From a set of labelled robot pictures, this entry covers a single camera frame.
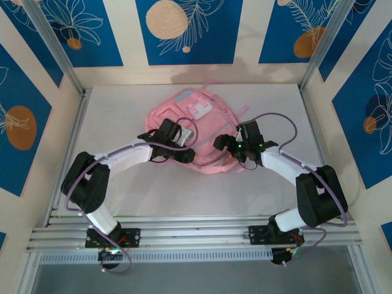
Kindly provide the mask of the pink student backpack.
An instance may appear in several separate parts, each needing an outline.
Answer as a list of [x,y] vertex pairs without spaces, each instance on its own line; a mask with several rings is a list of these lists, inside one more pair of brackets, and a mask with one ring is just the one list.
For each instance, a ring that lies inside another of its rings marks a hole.
[[180,125],[187,129],[198,129],[198,138],[192,149],[195,151],[194,161],[187,166],[204,174],[218,174],[231,169],[241,171],[239,163],[227,151],[219,151],[213,143],[219,135],[229,134],[236,137],[239,119],[247,112],[249,106],[243,105],[234,112],[229,104],[217,94],[202,88],[185,88],[154,107],[146,117],[145,128],[152,130],[160,126],[165,118],[177,121],[187,117],[189,121],[181,121]]

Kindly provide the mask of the black controller board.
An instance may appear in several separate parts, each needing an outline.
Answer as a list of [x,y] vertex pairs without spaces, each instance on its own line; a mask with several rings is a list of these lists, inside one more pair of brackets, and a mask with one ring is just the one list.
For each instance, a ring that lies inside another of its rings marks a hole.
[[123,260],[123,253],[119,249],[102,249],[98,253],[99,262],[112,262]]
[[272,262],[275,265],[287,266],[290,262],[294,261],[300,248],[300,246],[272,248]]

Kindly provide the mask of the aluminium frame side rail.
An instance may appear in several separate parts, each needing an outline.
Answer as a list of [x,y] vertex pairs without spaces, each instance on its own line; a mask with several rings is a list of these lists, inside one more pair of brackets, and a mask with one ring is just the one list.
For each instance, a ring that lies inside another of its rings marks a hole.
[[300,90],[304,108],[311,125],[314,140],[318,148],[319,158],[323,165],[333,166],[330,155],[328,154],[326,140],[322,132],[321,123],[318,119],[315,106],[312,102],[310,94],[306,90]]
[[42,223],[43,227],[48,226],[53,208],[55,208],[58,205],[59,199],[61,198],[61,183],[70,165],[72,154],[74,153],[75,145],[78,140],[78,135],[80,133],[81,126],[83,124],[89,98],[91,97],[91,92],[92,92],[92,88],[83,90],[83,95],[81,96],[80,102],[78,104],[77,112],[73,117],[72,128],[70,130],[67,139],[67,144],[64,151],[64,155],[62,157],[61,166],[52,190],[51,199],[48,204],[45,218],[43,219],[43,223]]

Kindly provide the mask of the aluminium frame cross rails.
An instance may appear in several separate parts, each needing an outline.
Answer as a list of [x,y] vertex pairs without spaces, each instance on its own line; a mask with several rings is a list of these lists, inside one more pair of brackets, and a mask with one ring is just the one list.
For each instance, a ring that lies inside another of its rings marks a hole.
[[[124,228],[141,230],[141,250],[249,247],[243,234],[251,225],[265,225],[265,216],[119,217]],[[28,252],[75,251],[85,248],[87,222],[79,216],[55,216],[34,228]]]

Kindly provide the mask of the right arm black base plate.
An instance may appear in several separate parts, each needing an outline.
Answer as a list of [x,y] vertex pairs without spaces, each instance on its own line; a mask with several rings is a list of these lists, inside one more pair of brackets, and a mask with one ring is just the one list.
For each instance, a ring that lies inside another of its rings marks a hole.
[[294,244],[300,246],[304,244],[304,238],[299,234],[298,229],[282,232],[274,225],[256,225],[249,226],[248,232],[251,245]]

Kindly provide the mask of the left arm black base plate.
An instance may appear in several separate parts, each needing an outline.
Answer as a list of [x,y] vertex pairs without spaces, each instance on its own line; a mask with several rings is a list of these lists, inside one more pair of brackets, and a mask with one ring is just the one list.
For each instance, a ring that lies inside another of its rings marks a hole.
[[[123,248],[137,248],[140,243],[139,228],[121,228],[116,229],[111,234],[107,235],[116,244]],[[86,231],[85,248],[104,248],[113,247],[112,243],[105,239],[99,232],[93,228]]]

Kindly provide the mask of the aluminium frame corner post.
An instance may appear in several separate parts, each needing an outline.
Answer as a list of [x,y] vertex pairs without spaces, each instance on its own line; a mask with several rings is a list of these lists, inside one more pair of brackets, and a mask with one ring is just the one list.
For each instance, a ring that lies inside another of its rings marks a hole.
[[336,10],[333,12],[325,31],[311,56],[303,77],[298,84],[300,94],[303,94],[309,86],[312,77],[318,70],[322,61],[335,40],[339,30],[341,29],[346,16],[349,14],[355,0],[339,0]]
[[66,55],[66,52],[38,3],[35,0],[21,0],[21,3],[41,39],[50,51],[52,57],[55,59],[57,65],[68,78],[74,90],[76,90],[78,95],[83,98],[85,88],[77,77],[70,59]]

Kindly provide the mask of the aluminium frame leg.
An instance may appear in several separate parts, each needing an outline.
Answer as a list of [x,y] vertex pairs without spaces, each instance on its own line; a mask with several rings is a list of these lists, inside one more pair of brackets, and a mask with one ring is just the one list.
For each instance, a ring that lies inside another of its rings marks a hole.
[[27,252],[23,255],[12,294],[31,294],[41,255],[41,253],[36,252]]
[[362,294],[380,294],[379,285],[363,247],[360,245],[350,245],[347,246],[347,249]]

